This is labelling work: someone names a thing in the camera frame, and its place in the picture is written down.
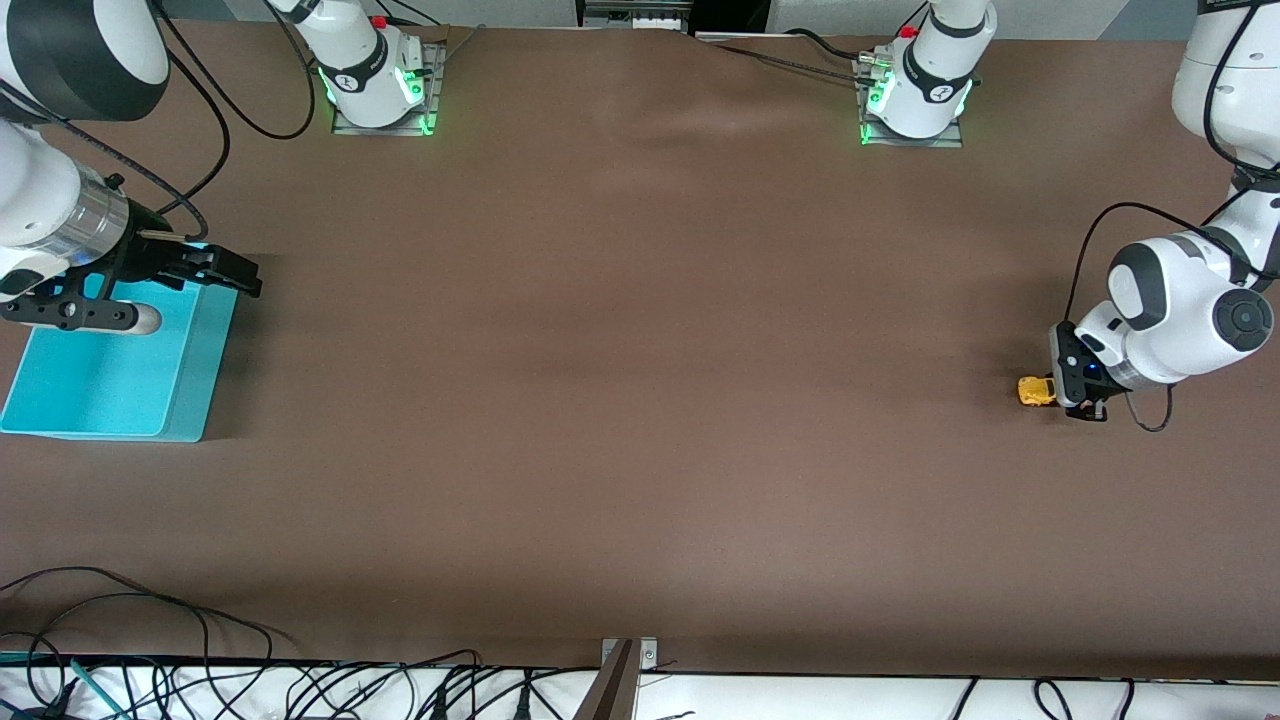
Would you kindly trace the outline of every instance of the table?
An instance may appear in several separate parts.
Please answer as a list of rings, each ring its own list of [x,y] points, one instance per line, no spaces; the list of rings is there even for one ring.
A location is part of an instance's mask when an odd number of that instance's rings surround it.
[[[275,28],[186,27],[255,118],[297,122]],[[105,565],[307,657],[573,665],[645,634],[686,669],[1275,676],[1280,355],[1187,382],[1161,436],[1014,398],[1098,210],[1224,196],[1169,106],[1179,56],[997,42],[955,151],[863,147],[838,81],[659,31],[483,29],[433,138],[237,124],[197,200],[266,284],[206,442],[0,438],[0,569]],[[182,186],[216,155],[177,76],[92,129]],[[1117,214],[1078,311],[1164,232]],[[5,386],[24,337],[0,327]],[[64,647],[198,652],[180,612],[73,625]]]

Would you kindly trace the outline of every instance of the cable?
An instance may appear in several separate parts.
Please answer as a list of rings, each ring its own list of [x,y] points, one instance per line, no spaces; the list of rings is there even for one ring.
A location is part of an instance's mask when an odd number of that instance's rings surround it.
[[[964,715],[964,706],[969,705],[969,696],[973,694],[973,689],[978,687],[978,680],[982,678],[977,675],[969,678],[969,684],[965,685],[964,692],[960,693],[960,702],[957,702],[956,708],[951,711],[951,720],[960,720],[960,716]]]
[[[47,122],[51,122],[55,126],[63,128],[64,131],[74,135],[76,137],[78,137],[95,150],[97,150],[99,152],[106,154],[116,163],[120,163],[125,168],[129,168],[131,170],[138,173],[155,186],[168,192],[175,201],[178,201],[179,205],[182,205],[188,213],[191,213],[191,217],[195,218],[196,224],[200,225],[200,229],[196,232],[196,234],[187,236],[186,238],[187,242],[198,242],[209,237],[209,223],[205,220],[205,217],[200,213],[200,210],[196,209],[195,205],[191,204],[191,200],[187,200],[187,197],[183,193],[178,192],[178,188],[169,184],[164,178],[146,169],[145,167],[142,167],[141,163],[138,163],[133,158],[129,158],[128,155],[120,152],[119,150],[93,137],[92,135],[73,126],[70,120],[63,118],[61,115],[58,115],[49,108],[45,108],[44,105],[28,97],[24,92],[19,91],[17,87],[9,85],[4,79],[0,79],[0,90],[3,90],[6,95],[9,95],[12,100],[17,100],[23,105],[26,105],[28,111],[31,111],[32,114]]]
[[[1133,706],[1133,694],[1138,689],[1137,683],[1133,682],[1133,678],[1125,678],[1124,682],[1126,689],[1124,693],[1124,702],[1120,703],[1120,714],[1116,715],[1116,720],[1126,720],[1129,717],[1129,707]]]
[[[440,24],[440,20],[433,18],[431,15],[428,15],[426,13],[424,13],[422,10],[419,10],[417,8],[410,5],[408,3],[404,3],[404,0],[392,0],[392,3],[396,3],[401,8],[404,8],[406,10],[408,10],[408,12],[411,12],[411,13],[419,15],[419,17],[425,18],[426,22],[429,22],[429,23],[431,23],[434,26],[439,26]]]
[[[241,110],[239,105],[237,105],[236,101],[227,95],[227,91],[223,90],[223,86],[218,82],[216,78],[214,78],[214,74],[209,72],[209,68],[205,67],[205,63],[200,59],[198,55],[196,55],[196,51],[192,50],[191,44],[187,42],[187,38],[174,24],[173,18],[170,18],[169,13],[165,12],[163,0],[151,0],[152,8],[155,8],[156,14],[164,22],[165,27],[169,28],[169,32],[173,33],[173,37],[174,40],[178,41],[178,45],[180,45],[183,51],[186,51],[187,55],[191,58],[191,60],[196,63],[196,68],[200,69],[201,74],[205,76],[205,79],[209,81],[209,85],[212,86],[214,92],[216,92],[218,96],[223,99],[223,102],[227,102],[227,106],[230,108],[232,111],[236,113],[236,115],[244,122],[244,124],[247,124],[250,128],[253,129],[253,132],[261,135],[262,137],[269,137],[271,140],[293,140],[296,137],[301,137],[302,133],[305,133],[307,128],[311,127],[311,120],[315,119],[316,114],[315,79],[311,74],[311,70],[308,69],[307,59],[303,56],[302,49],[298,47],[298,41],[293,38],[293,33],[289,32],[289,27],[284,23],[284,18],[280,17],[280,14],[275,10],[275,8],[270,3],[268,3],[268,0],[262,0],[262,4],[266,6],[268,10],[271,12],[271,17],[275,19],[275,24],[280,27],[280,32],[283,32],[284,37],[289,41],[289,47],[293,50],[293,56],[297,58],[298,67],[302,68],[302,74],[307,78],[307,117],[306,119],[302,120],[302,124],[298,127],[298,129],[292,132],[285,132],[285,133],[271,132],[264,128],[262,126],[257,124],[256,122],[253,122],[252,118],[244,114],[244,111]]]
[[[186,63],[183,63],[177,55],[174,55],[173,50],[165,49],[165,53],[169,55],[169,61],[173,63],[175,68],[178,68],[178,72],[180,72],[183,77],[187,78],[187,82],[189,82],[191,86],[196,88],[196,92],[198,92],[200,96],[205,99],[205,104],[209,105],[209,109],[214,113],[214,118],[218,120],[218,128],[223,133],[223,150],[218,155],[218,161],[214,163],[212,169],[210,169],[209,173],[205,174],[205,177],[200,178],[200,182],[191,186],[191,190],[183,193],[187,197],[187,200],[191,200],[192,197],[195,197],[197,192],[204,190],[205,186],[214,182],[214,178],[218,177],[218,173],[223,172],[223,167],[227,165],[227,159],[230,158],[232,155],[232,131],[230,127],[227,126],[227,115],[223,115],[223,110],[221,108],[218,106],[218,102],[214,101],[214,96],[210,95],[207,90],[205,90],[205,86],[201,85],[198,79],[196,79],[196,76],[192,74],[191,68],[188,68]],[[172,211],[178,205],[179,202],[177,200],[173,200],[164,208],[156,210],[156,213],[164,215]]]
[[[564,673],[585,673],[585,671],[599,671],[599,670],[600,670],[599,667],[561,667],[558,670],[549,670],[547,673],[543,673],[541,675],[530,678],[527,680],[521,680],[521,682],[516,683],[515,685],[511,685],[509,688],[507,688],[504,691],[500,691],[498,694],[495,694],[492,698],[489,698],[488,701],[485,701],[484,705],[481,705],[480,707],[475,708],[471,712],[471,715],[467,716],[467,720],[476,720],[476,716],[480,715],[481,712],[484,712],[489,706],[492,706],[493,703],[498,702],[504,696],[518,691],[526,683],[535,683],[538,680],[543,680],[545,678],[550,678],[552,675],[563,675]]]
[[[1041,688],[1044,687],[1053,691],[1053,694],[1057,696],[1057,702],[1061,703],[1062,712],[1066,715],[1065,717],[1059,717],[1057,715],[1053,715],[1052,712],[1048,711],[1048,707],[1044,706],[1044,700],[1041,697]],[[1041,708],[1041,712],[1043,712],[1046,717],[1048,717],[1050,720],[1074,720],[1071,717],[1071,706],[1066,705],[1066,698],[1062,697],[1062,691],[1057,689],[1057,684],[1053,680],[1046,680],[1044,678],[1041,678],[1039,680],[1036,680],[1034,685],[1032,685],[1032,691],[1036,693],[1036,706]]]
[[[827,42],[820,35],[818,35],[817,32],[814,32],[812,29],[803,28],[803,27],[794,27],[794,28],[788,29],[786,33],[787,35],[803,35],[803,36],[808,37],[809,40],[817,42],[818,46],[820,46],[823,50],[826,50],[827,53],[829,53],[829,54],[832,54],[832,55],[835,55],[837,58],[844,58],[846,60],[856,60],[858,59],[858,53],[849,53],[846,50],[841,50],[841,49],[836,47],[835,45]]]
[[[1244,37],[1244,31],[1248,29],[1249,24],[1253,22],[1253,17],[1258,14],[1258,8],[1261,6],[1262,6],[1262,0],[1249,0],[1248,12],[1245,12],[1244,18],[1240,19],[1240,24],[1239,27],[1235,28],[1235,35],[1233,35],[1231,40],[1226,44],[1226,49],[1222,50],[1222,56],[1219,58],[1217,65],[1213,68],[1213,76],[1208,81],[1208,90],[1206,91],[1204,95],[1204,113],[1202,119],[1204,123],[1204,140],[1208,141],[1208,145],[1210,147],[1213,149],[1213,152],[1217,152],[1219,156],[1225,159],[1228,163],[1231,163],[1236,168],[1245,170],[1254,178],[1277,179],[1280,178],[1280,174],[1277,174],[1274,168],[1267,169],[1240,160],[1235,155],[1228,152],[1226,149],[1224,149],[1222,145],[1219,143],[1217,137],[1215,137],[1213,135],[1213,96],[1217,94],[1217,83],[1220,79],[1222,79],[1222,73],[1226,70],[1226,65],[1230,63],[1231,53],[1235,51],[1235,46],[1239,45],[1240,38]]]
[[[902,33],[902,28],[905,28],[906,26],[911,24],[911,20],[915,19],[915,15],[919,15],[920,10],[923,10],[923,9],[928,8],[928,6],[929,6],[929,0],[924,0],[924,3],[920,3],[920,6],[916,8],[914,13],[911,13],[910,15],[908,15],[906,19],[902,20],[902,24],[897,26],[897,29],[893,31],[893,37],[897,37],[899,35],[901,35]]]
[[[755,58],[756,60],[764,60],[765,63],[772,63],[774,65],[781,65],[781,67],[785,67],[785,68],[794,68],[796,70],[801,70],[801,72],[806,72],[806,73],[814,73],[814,74],[826,76],[826,77],[831,77],[831,78],[836,78],[836,79],[842,79],[845,82],[852,82],[855,85],[874,85],[874,82],[876,82],[876,81],[873,81],[870,78],[863,78],[863,77],[851,76],[851,74],[847,74],[847,73],[837,73],[835,70],[828,70],[826,68],[815,68],[813,65],[805,65],[803,63],[795,63],[792,60],[785,60],[782,58],[774,58],[773,55],[765,55],[763,53],[755,53],[754,50],[744,50],[741,47],[731,47],[728,45],[716,45],[716,47],[719,47],[721,50],[726,50],[728,53],[736,53],[739,55],[746,55],[748,58]]]
[[[1280,170],[1280,163],[1276,163],[1275,165],[1271,165],[1271,172],[1276,172],[1276,170]],[[1244,195],[1247,192],[1249,192],[1251,190],[1253,190],[1253,184],[1254,183],[1248,182],[1248,183],[1244,184],[1244,187],[1242,187],[1240,190],[1236,190],[1230,197],[1226,199],[1226,201],[1224,201],[1221,205],[1219,205],[1216,210],[1213,210],[1212,213],[1210,213],[1210,215],[1207,218],[1204,218],[1204,222],[1201,223],[1201,224],[1202,225],[1207,225],[1207,224],[1212,223],[1213,220],[1216,220],[1219,215],[1221,215],[1222,213],[1226,213],[1226,210],[1231,205],[1235,205],[1236,200],[1244,197]]]
[[[1155,428],[1151,427],[1151,425],[1148,425],[1147,423],[1143,423],[1142,419],[1138,418],[1138,409],[1133,406],[1133,393],[1132,392],[1124,393],[1124,402],[1125,402],[1125,405],[1129,406],[1129,415],[1133,416],[1133,421],[1137,423],[1139,428],[1147,430],[1148,433],[1164,432],[1165,428],[1169,427],[1169,420],[1172,419],[1172,416],[1174,416],[1174,388],[1175,387],[1178,387],[1178,383],[1171,383],[1171,384],[1165,386],[1165,419],[1161,420],[1160,424],[1156,425]]]

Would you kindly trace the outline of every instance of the mounting plate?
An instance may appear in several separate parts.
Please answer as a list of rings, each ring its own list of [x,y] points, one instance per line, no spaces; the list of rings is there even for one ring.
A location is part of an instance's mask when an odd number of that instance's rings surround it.
[[[412,108],[397,123],[380,128],[365,128],[353,124],[334,106],[334,135],[366,135],[393,137],[422,137],[435,135],[435,120],[440,113],[440,86],[444,83],[444,60],[448,50],[443,42],[422,42],[404,33],[407,40],[402,49],[407,70],[422,69],[422,77],[408,81],[411,90],[421,90],[422,101]]]
[[[600,643],[600,665],[609,659],[609,652],[613,651],[622,638],[604,638]],[[640,669],[653,670],[658,665],[658,638],[640,638]]]
[[[892,55],[888,45],[876,47],[877,55]],[[854,74],[860,78],[876,79],[873,67],[865,63],[852,61]],[[947,129],[937,137],[918,140],[897,135],[878,117],[867,110],[868,97],[873,88],[865,85],[858,86],[858,120],[861,127],[863,145],[896,145],[901,147],[964,147],[964,138],[960,135],[960,118],[954,118]]]

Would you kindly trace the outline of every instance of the silver cylinder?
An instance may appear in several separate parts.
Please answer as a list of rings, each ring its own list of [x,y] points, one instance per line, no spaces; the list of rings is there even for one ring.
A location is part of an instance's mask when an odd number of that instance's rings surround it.
[[[65,258],[79,266],[106,255],[120,242],[129,224],[129,201],[123,192],[106,187],[92,168],[76,163],[76,169],[81,193],[72,214],[58,229],[20,249]]]

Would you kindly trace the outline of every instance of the black band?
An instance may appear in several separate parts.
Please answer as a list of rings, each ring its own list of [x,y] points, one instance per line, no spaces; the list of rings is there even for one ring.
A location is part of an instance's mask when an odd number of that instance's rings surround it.
[[[1111,270],[1115,270],[1120,265],[1124,265],[1133,273],[1138,297],[1142,300],[1142,313],[1138,316],[1129,318],[1125,315],[1125,319],[1129,320],[1129,327],[1135,331],[1146,331],[1156,327],[1169,314],[1169,304],[1165,299],[1165,270],[1160,264],[1160,256],[1146,245],[1126,245],[1111,260]]]
[[[380,32],[374,35],[378,36],[378,45],[374,46],[374,53],[365,61],[340,69],[320,64],[320,69],[324,70],[325,77],[329,78],[329,82],[334,87],[343,92],[360,92],[365,88],[369,78],[378,74],[387,65],[387,36]]]
[[[13,0],[9,53],[32,99],[73,120],[137,120],[165,87],[133,76],[108,47],[93,3]]]
[[[284,17],[293,24],[301,24],[302,20],[311,17],[311,13],[315,12],[316,5],[319,4],[320,0],[302,0],[302,3],[298,3],[292,10],[284,13]]]
[[[982,32],[982,28],[987,27],[987,15],[983,14],[982,22],[973,27],[957,28],[943,23],[937,15],[933,14],[933,10],[929,10],[929,23],[947,37],[973,37]]]
[[[1248,8],[1249,5],[1270,5],[1272,3],[1280,3],[1280,0],[1199,0],[1196,14],[1204,15],[1208,13],[1221,13],[1222,10],[1235,10],[1236,8]]]
[[[964,86],[969,83],[969,78],[973,77],[973,73],[969,72],[955,79],[942,79],[925,72],[915,60],[914,42],[908,45],[906,51],[902,53],[902,69],[906,70],[906,77],[911,81],[911,85],[920,88],[924,101],[934,105],[948,102],[957,92],[964,90]]]

